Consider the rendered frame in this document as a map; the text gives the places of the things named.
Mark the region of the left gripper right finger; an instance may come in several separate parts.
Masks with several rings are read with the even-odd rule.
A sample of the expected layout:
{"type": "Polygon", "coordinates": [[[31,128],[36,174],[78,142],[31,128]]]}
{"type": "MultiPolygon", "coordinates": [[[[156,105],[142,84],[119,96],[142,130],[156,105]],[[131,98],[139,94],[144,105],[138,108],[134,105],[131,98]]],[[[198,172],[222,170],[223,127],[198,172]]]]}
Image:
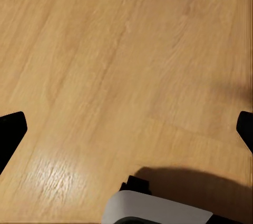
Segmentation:
{"type": "Polygon", "coordinates": [[[253,113],[241,111],[236,130],[253,153],[253,113]]]}

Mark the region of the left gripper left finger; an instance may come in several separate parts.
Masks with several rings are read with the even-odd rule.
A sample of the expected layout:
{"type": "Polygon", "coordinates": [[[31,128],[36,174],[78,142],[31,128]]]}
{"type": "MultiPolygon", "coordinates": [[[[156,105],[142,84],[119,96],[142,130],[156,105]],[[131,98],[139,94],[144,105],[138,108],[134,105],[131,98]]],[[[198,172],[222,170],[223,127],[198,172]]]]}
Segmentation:
{"type": "Polygon", "coordinates": [[[0,175],[27,132],[22,111],[0,117],[0,175]]]}

